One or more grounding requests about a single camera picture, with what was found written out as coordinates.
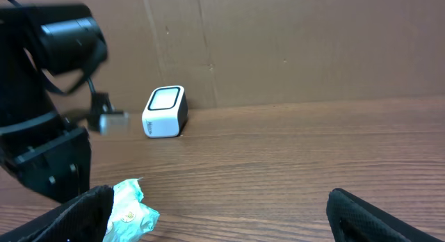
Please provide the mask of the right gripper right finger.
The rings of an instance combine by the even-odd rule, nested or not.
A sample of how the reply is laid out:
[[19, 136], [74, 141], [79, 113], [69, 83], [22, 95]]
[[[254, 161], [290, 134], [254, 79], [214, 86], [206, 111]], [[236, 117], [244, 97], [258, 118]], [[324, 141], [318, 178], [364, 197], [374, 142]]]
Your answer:
[[336, 242], [441, 242], [342, 188], [329, 193], [326, 214]]

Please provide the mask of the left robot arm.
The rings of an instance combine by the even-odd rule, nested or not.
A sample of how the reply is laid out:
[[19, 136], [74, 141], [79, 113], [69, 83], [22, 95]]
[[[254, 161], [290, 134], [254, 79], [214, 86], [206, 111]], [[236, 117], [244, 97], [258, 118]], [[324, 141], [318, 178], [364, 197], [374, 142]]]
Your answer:
[[88, 131], [50, 94], [72, 94], [106, 58], [85, 4], [1, 9], [1, 167], [21, 185], [60, 203], [88, 191]]

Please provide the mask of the teal wet wipes pack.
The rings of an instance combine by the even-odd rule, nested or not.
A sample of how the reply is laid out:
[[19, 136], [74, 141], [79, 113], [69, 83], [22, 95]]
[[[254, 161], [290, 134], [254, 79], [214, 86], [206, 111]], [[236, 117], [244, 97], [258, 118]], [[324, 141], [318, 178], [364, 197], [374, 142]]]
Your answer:
[[142, 203], [139, 179], [126, 179], [113, 190], [113, 208], [103, 242], [138, 242], [154, 230], [160, 213]]

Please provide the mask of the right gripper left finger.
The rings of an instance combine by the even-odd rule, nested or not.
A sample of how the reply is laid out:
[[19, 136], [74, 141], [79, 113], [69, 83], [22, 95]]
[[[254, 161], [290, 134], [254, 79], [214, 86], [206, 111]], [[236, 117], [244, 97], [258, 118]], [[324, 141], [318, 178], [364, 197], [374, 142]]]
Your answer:
[[102, 242], [113, 198], [113, 188], [96, 186], [1, 235], [1, 242]]

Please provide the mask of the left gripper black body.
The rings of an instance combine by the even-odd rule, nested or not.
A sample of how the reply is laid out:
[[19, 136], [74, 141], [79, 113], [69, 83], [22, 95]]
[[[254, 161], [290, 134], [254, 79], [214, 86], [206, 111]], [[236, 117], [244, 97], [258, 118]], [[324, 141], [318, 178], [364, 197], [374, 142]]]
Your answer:
[[55, 111], [2, 126], [1, 167], [24, 187], [68, 202], [90, 190], [88, 131]]

